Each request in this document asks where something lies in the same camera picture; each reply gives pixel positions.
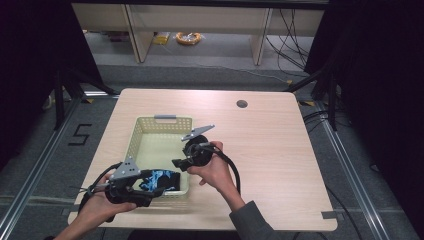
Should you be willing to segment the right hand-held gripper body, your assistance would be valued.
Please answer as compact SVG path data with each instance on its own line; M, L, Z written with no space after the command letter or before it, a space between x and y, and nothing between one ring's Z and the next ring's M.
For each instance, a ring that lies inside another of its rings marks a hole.
M186 156L185 159L191 162L191 166L205 166L209 163L214 146L204 136L204 133L212 128L214 125L194 128L182 138L183 141L186 141L183 153Z

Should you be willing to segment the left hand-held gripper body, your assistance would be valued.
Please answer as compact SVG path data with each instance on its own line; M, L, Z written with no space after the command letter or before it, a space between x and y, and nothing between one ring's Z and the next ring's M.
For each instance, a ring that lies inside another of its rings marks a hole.
M114 204L134 203L137 207L148 207L148 191L136 190L134 184L139 178L140 169L132 157L128 157L119 164L116 171L109 177L105 194L107 199Z

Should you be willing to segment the blue and black fingerless glove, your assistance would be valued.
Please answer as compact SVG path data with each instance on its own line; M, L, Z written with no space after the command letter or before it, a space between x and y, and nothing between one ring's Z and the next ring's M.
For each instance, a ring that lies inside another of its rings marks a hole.
M153 176L142 179L139 187L144 191L153 191L157 188L165 188L165 191L174 191L171 181L171 175L178 173L171 170L153 170Z

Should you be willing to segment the pale yellow plastic basket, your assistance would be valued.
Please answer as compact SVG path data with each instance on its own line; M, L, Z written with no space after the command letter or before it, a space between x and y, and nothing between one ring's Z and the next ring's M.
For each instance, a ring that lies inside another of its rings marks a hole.
M164 198L183 197L189 190L189 174L172 161L184 159L182 138L192 130L188 116L140 116L129 140L125 157L132 158L140 170L163 169L180 173L180 189L167 191Z

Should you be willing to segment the person's right hand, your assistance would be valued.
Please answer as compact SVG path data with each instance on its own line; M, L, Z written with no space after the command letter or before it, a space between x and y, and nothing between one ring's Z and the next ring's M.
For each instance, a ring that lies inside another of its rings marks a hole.
M216 153L212 155L208 164L189 167L188 173L201 178L200 186L208 184L223 196L239 194L230 174L228 164Z

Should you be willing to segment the person's left hand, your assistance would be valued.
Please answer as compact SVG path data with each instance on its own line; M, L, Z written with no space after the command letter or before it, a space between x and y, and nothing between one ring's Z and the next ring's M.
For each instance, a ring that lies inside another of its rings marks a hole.
M104 192L97 192L94 193L83 206L75 219L75 223L82 229L90 231L113 216L132 211L136 208L137 206L134 203L111 203Z

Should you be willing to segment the black metal stand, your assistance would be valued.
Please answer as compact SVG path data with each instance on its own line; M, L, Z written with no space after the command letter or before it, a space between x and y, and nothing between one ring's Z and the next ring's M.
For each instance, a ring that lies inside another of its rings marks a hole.
M70 67L60 67L54 76L54 95L56 109L56 125L55 130L58 130L65 121L65 105L62 88L68 92L72 100L81 99L85 93L81 87L81 83L89 85L105 92L109 96L117 96L119 91L106 86L100 77L94 78Z
M337 82L334 75L329 70L318 70L300 82L290 85L287 89L285 89L285 92L294 93L295 91L312 82L316 82L311 92L311 97L313 100L322 100L324 96L328 97L327 115L329 117L329 124L332 129L336 131L337 127L335 117Z

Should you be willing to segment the yellow packet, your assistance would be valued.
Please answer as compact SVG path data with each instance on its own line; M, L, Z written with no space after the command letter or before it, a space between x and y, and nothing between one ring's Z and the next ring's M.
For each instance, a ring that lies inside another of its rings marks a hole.
M152 43L156 45L165 45L170 37L169 32L157 32L153 36Z

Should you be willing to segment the black curtain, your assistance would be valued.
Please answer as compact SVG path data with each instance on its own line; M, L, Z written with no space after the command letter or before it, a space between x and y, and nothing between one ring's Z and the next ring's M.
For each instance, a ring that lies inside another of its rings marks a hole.
M71 0L0 0L0 170L65 71L102 81Z
M368 153L424 240L424 0L328 0L306 70L345 30L336 79Z

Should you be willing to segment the aluminium floor rail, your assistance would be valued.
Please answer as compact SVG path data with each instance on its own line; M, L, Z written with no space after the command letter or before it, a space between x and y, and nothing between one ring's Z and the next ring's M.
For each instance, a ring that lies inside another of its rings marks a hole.
M63 138L65 131L68 128L72 115L80 104L80 98L72 99L65 111L63 122L53 131L46 146L41 152L37 161L31 168L29 175L26 177L23 185L19 188L18 193L14 196L6 213L0 220L0 240L8 240L16 223L18 222L30 196L38 185L42 175L44 174L53 154L55 153L59 142Z
M338 133L332 128L328 120L324 121L324 129L336 152L341 167L347 177L352 192L367 221L375 240L390 240L381 216L372 202L364 184L362 183Z

